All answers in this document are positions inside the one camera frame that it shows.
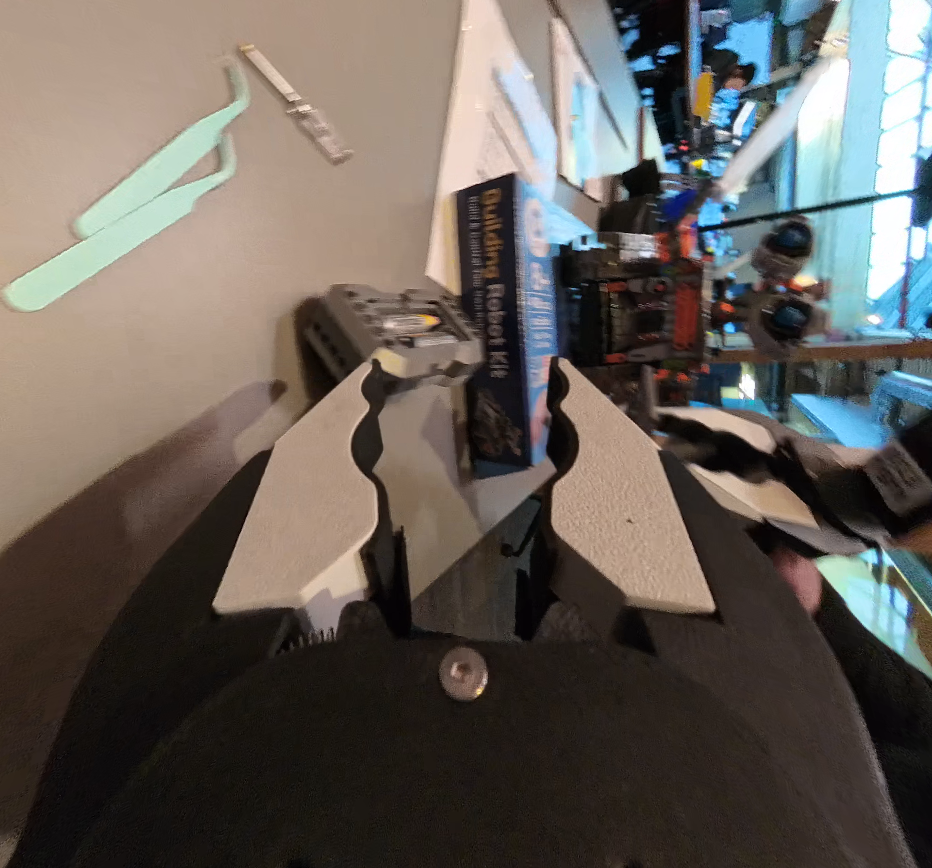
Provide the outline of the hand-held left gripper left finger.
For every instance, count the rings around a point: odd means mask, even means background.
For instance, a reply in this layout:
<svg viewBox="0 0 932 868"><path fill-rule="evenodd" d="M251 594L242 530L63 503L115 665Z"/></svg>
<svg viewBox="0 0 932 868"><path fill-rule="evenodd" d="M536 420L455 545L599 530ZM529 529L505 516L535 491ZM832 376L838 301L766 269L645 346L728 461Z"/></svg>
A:
<svg viewBox="0 0 932 868"><path fill-rule="evenodd" d="M379 363L364 362L275 443L216 591L218 615L339 618L374 592L364 552L386 527L375 474L384 389Z"/></svg>

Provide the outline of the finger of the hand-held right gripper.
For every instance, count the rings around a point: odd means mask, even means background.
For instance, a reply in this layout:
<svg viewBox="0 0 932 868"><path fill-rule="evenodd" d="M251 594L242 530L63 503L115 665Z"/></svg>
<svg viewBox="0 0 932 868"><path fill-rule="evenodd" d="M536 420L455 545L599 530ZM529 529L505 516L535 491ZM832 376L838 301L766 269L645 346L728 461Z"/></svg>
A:
<svg viewBox="0 0 932 868"><path fill-rule="evenodd" d="M653 430L664 449L700 468L775 468L778 446L766 427L726 409L660 408Z"/></svg>
<svg viewBox="0 0 932 868"><path fill-rule="evenodd" d="M700 483L729 513L752 523L776 522L817 529L809 507L786 486L770 479L753 483L730 473L700 468Z"/></svg>

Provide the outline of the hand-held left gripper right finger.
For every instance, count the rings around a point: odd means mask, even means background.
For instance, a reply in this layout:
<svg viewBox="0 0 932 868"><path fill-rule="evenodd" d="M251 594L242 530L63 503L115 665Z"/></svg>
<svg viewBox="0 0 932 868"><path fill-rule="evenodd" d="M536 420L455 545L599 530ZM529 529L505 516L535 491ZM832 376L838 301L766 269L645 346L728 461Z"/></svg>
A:
<svg viewBox="0 0 932 868"><path fill-rule="evenodd" d="M547 396L550 590L584 618L629 608L712 616L657 445L567 360L551 361Z"/></svg>

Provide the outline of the grey toy battery box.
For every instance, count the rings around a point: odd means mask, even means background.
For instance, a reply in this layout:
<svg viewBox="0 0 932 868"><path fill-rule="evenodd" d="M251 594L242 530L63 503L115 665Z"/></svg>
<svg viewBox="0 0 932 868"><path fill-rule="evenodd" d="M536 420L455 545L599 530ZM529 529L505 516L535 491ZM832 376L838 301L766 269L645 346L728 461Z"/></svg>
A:
<svg viewBox="0 0 932 868"><path fill-rule="evenodd" d="M437 331L391 339L380 328L385 315L440 316ZM362 284L335 284L315 301L302 335L325 371L341 382L367 361L379 362L389 394L421 385L463 385L484 364L480 331L460 298L433 285L382 292Z"/></svg>

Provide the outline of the silver battery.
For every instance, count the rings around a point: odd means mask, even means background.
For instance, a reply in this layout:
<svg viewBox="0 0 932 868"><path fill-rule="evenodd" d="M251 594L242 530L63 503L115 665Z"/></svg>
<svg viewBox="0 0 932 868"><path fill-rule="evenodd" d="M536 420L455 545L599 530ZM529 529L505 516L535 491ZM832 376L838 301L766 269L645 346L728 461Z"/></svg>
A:
<svg viewBox="0 0 932 868"><path fill-rule="evenodd" d="M444 320L438 315L407 313L385 315L379 326L391 339L401 339L435 332L443 324Z"/></svg>

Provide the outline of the small clear-handled screwdriver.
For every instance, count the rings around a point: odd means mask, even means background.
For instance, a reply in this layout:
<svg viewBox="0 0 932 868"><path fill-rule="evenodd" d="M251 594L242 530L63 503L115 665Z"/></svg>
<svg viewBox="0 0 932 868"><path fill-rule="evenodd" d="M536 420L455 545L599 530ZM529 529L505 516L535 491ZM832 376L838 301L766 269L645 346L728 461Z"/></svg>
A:
<svg viewBox="0 0 932 868"><path fill-rule="evenodd" d="M332 165L349 162L354 151L337 133L323 111L298 93L268 57L253 44L239 46L239 54L283 103L284 112Z"/></svg>

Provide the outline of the person's right forearm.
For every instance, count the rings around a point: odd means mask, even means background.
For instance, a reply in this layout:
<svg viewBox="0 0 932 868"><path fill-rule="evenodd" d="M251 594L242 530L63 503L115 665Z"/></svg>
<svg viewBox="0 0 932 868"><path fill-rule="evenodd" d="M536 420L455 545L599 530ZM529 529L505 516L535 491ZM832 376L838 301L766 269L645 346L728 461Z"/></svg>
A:
<svg viewBox="0 0 932 868"><path fill-rule="evenodd" d="M868 727L918 866L931 865L931 683L919 606L885 555L814 561L815 620Z"/></svg>

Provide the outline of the person's right hand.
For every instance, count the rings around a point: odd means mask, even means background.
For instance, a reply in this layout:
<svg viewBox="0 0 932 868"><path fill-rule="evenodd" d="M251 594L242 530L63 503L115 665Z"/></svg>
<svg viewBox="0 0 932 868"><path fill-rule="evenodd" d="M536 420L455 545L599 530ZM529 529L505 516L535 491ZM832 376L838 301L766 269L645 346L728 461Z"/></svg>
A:
<svg viewBox="0 0 932 868"><path fill-rule="evenodd" d="M822 605L824 582L814 561L787 547L773 549L770 558L805 612L815 616Z"/></svg>

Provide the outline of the tracked building-block toy robot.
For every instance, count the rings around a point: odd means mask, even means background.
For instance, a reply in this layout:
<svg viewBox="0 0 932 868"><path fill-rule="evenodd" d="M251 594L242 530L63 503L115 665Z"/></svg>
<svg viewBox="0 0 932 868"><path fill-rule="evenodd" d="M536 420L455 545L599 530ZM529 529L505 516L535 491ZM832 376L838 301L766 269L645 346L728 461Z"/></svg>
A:
<svg viewBox="0 0 932 868"><path fill-rule="evenodd" d="M717 265L693 214L655 233L607 231L592 246L563 247L566 355L613 400L633 404L638 388L662 405L720 404L729 336L753 359L786 364L825 333L824 289L799 280L815 247L801 214L777 219L750 252L752 279L736 284Z"/></svg>

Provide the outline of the blue robot kit box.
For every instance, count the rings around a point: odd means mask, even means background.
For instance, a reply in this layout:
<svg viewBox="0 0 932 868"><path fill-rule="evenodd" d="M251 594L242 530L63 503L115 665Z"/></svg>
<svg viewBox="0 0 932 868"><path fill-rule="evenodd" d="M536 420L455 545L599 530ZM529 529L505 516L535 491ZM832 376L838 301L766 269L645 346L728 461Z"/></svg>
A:
<svg viewBox="0 0 932 868"><path fill-rule="evenodd" d="M517 174L457 193L460 296L483 363L467 385L472 459L503 473L546 455L556 294L545 204Z"/></svg>

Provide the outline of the teal tweezers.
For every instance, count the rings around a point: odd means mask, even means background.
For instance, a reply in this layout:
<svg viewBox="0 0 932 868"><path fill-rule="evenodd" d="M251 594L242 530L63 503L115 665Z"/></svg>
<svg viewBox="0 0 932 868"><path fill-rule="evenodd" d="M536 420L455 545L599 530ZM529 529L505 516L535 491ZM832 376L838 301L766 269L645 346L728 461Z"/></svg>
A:
<svg viewBox="0 0 932 868"><path fill-rule="evenodd" d="M77 218L74 245L2 288L7 308L45 309L180 222L233 178L237 156L229 127L249 107L250 88L236 61L227 60L225 70L229 103L180 132Z"/></svg>

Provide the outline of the black-and-white instruction booklet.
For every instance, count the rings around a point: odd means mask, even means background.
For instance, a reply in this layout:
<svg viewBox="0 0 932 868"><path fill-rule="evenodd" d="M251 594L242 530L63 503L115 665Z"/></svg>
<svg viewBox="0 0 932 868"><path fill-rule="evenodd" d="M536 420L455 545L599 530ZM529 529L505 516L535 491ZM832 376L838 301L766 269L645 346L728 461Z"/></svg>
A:
<svg viewBox="0 0 932 868"><path fill-rule="evenodd" d="M559 17L551 20L551 43L557 171L570 185L599 200L599 86Z"/></svg>

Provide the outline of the white instruction sheet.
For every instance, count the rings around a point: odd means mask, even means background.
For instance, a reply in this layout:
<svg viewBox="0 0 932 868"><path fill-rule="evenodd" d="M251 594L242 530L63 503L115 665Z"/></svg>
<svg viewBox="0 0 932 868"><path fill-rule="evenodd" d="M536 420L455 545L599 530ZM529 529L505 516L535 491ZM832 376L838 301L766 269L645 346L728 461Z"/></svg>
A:
<svg viewBox="0 0 932 868"><path fill-rule="evenodd" d="M460 294L457 193L516 174L551 202L558 147L498 0L462 0L454 60L425 274Z"/></svg>

